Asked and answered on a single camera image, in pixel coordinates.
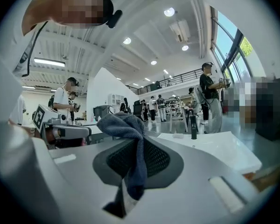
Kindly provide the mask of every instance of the blue towel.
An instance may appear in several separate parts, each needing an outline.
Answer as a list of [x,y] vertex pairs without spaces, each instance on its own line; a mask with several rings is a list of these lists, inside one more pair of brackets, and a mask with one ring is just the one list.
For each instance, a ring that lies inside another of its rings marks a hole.
[[144,184],[147,179],[147,168],[144,161],[145,127],[143,122],[135,115],[127,113],[107,114],[98,123],[97,127],[104,133],[122,138],[138,140],[136,162],[130,168],[124,178],[128,194],[135,200],[139,200],[144,192]]

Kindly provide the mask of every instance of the white t-shirt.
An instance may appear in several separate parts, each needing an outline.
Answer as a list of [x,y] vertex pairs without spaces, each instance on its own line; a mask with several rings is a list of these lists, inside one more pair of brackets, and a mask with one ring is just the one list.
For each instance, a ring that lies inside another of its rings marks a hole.
[[13,74],[27,73],[27,47],[32,45],[35,29],[23,36],[22,20],[31,1],[17,0],[0,24],[0,121],[8,120],[23,90]]
[[[54,103],[62,104],[62,105],[69,104],[69,98],[68,98],[67,92],[64,88],[59,87],[55,91]],[[67,120],[70,119],[70,109],[57,109],[57,111],[64,114],[67,117]]]
[[23,123],[23,110],[26,110],[26,105],[23,96],[20,95],[18,98],[18,102],[9,118],[14,123],[21,125]]
[[157,109],[157,106],[153,105],[154,102],[156,102],[156,101],[153,100],[153,99],[150,99],[150,101],[149,101],[149,110],[156,110]]

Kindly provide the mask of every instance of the gray floor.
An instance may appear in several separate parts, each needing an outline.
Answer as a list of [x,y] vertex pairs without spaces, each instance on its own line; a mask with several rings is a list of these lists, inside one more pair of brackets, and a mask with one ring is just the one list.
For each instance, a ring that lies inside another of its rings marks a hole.
[[[197,118],[198,133],[203,134],[204,125],[200,124],[202,114],[198,115],[200,116]],[[159,133],[169,133],[169,119],[170,117],[167,115],[166,123],[161,123],[160,118],[156,118],[157,123],[152,123],[151,121],[145,122],[144,124],[148,130],[147,134],[158,136]],[[267,175],[280,166],[280,140],[269,141],[255,133],[254,127],[240,125],[238,112],[223,115],[221,131],[231,131],[238,139],[247,145],[262,162],[262,168],[256,173],[254,178]],[[172,133],[186,133],[184,123],[182,121],[173,122]]]

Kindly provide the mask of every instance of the mesh vent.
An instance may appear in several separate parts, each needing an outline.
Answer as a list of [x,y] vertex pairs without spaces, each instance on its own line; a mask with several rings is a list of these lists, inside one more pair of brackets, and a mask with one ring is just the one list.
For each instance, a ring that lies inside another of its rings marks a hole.
[[[135,163],[136,151],[137,142],[125,145],[107,157],[107,164],[123,178]],[[144,160],[147,167],[147,177],[163,171],[170,163],[169,155],[149,142],[144,143]]]

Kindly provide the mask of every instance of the fluorescent light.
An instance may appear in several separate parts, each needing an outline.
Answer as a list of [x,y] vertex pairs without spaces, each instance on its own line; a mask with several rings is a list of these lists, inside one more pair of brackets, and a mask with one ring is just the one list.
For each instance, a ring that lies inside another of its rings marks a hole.
[[23,88],[27,88],[27,89],[35,89],[35,87],[32,86],[22,86]]
[[130,44],[132,42],[132,40],[129,38],[129,37],[127,37],[124,41],[123,41],[123,43],[125,44],[125,45],[128,45],[128,44]]
[[65,67],[65,63],[64,62],[56,62],[56,61],[40,59],[40,58],[34,58],[34,62],[42,63],[42,64],[47,64],[47,65],[57,65],[57,66]]
[[164,11],[164,14],[166,17],[171,17],[173,16],[175,13],[175,10],[171,7],[171,8],[168,8],[167,10]]
[[183,50],[183,51],[186,51],[187,49],[189,49],[189,46],[183,46],[183,47],[182,47],[182,50]]

